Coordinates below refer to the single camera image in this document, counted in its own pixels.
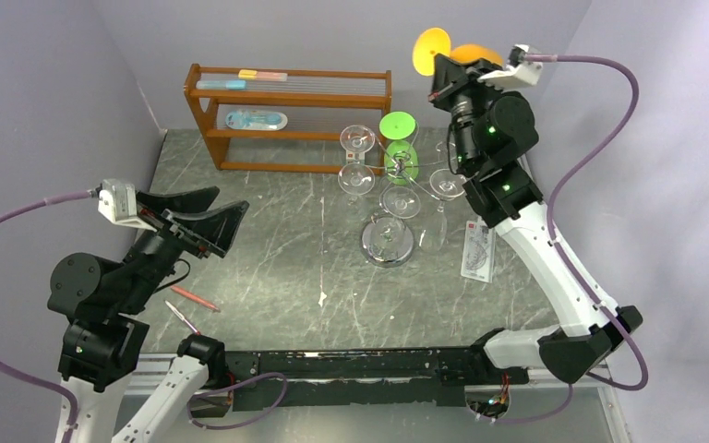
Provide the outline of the orange plastic goblet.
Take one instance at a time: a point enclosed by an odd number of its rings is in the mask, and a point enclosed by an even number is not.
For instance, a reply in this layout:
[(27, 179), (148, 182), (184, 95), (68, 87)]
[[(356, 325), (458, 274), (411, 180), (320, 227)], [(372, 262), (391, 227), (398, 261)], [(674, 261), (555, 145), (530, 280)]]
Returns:
[(437, 55), (444, 55), (460, 64), (473, 63), (479, 59), (497, 66), (504, 64), (503, 58), (495, 50), (475, 43), (452, 47), (451, 38), (444, 29), (424, 30), (415, 40), (412, 51), (412, 64), (415, 72), (424, 77), (431, 77), (435, 73)]

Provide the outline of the green plastic goblet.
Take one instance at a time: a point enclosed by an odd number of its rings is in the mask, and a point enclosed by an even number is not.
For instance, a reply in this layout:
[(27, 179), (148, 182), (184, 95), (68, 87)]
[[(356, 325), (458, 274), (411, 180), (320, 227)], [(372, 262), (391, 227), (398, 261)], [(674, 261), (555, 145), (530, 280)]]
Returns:
[(419, 160), (413, 145), (418, 125), (415, 118), (404, 111), (386, 114), (379, 122), (379, 132), (388, 141), (384, 153), (385, 172), (397, 186), (409, 184), (407, 177), (419, 174)]

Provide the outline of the clear tall flute glass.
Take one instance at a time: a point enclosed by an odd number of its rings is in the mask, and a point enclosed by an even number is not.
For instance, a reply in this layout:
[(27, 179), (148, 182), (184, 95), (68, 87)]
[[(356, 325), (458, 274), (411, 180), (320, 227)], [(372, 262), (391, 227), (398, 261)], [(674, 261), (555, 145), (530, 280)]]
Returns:
[(448, 232), (446, 204), (464, 193), (465, 181), (463, 175), (453, 174), (445, 169), (438, 169), (430, 175), (428, 183), (437, 204), (420, 234), (419, 245), (423, 250), (439, 252), (444, 245)]

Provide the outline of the clear stemmed wine glass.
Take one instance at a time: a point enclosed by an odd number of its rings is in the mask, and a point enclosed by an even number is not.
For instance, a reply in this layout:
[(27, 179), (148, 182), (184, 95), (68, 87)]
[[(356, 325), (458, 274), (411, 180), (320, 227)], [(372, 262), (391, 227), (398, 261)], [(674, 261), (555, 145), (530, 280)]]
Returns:
[(367, 126), (351, 125), (344, 128), (339, 136), (344, 151), (370, 152), (377, 143), (376, 134)]

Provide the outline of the clear wide wine glass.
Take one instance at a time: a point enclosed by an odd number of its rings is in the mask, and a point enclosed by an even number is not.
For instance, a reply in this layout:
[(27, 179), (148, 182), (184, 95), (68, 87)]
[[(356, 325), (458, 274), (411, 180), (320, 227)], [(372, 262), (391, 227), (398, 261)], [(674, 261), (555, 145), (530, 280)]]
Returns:
[(408, 220), (421, 210), (419, 196), (405, 186), (390, 186), (379, 197), (380, 206), (390, 215)]

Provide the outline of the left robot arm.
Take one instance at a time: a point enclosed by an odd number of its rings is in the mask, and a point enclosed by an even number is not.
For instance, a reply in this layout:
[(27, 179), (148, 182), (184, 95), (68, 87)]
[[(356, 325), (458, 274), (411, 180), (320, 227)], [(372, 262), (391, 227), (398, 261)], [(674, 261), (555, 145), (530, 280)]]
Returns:
[(138, 320), (183, 254), (224, 257), (248, 205), (213, 207), (215, 186), (173, 195), (139, 192), (104, 181), (93, 191), (110, 223), (139, 228), (124, 258), (64, 257), (50, 278), (48, 308), (67, 318), (58, 370), (62, 381), (60, 442), (149, 442), (159, 437), (201, 388), (227, 388), (232, 375), (220, 341), (193, 334), (162, 384), (122, 429), (117, 410), (137, 367), (149, 327)]

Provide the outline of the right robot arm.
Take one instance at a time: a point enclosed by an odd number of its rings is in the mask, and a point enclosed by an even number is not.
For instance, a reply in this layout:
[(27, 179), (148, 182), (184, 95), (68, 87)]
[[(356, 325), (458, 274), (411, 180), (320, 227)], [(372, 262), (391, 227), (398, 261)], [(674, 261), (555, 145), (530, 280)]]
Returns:
[(642, 324), (640, 311), (610, 297), (568, 247), (545, 199), (519, 159), (539, 140), (535, 115), (521, 88), (533, 86), (546, 61), (516, 47), (509, 63), (431, 58), (429, 102), (449, 113), (456, 172), (477, 216), (529, 269), (558, 324), (545, 329), (497, 329), (483, 336), (470, 359), (472, 374), (490, 383), (505, 369), (544, 368), (574, 384)]

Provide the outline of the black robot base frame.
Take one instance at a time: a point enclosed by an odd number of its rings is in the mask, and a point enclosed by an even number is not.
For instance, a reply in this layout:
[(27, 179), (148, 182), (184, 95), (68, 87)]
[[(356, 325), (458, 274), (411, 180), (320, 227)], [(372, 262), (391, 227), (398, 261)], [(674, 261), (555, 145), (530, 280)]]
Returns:
[(349, 350), (228, 351), (208, 337), (188, 337), (178, 354), (208, 365), (202, 389), (231, 396), (234, 412), (271, 406), (344, 406), (430, 402), (464, 406), (469, 387), (525, 385), (525, 368), (498, 368), (479, 342), (468, 346)]

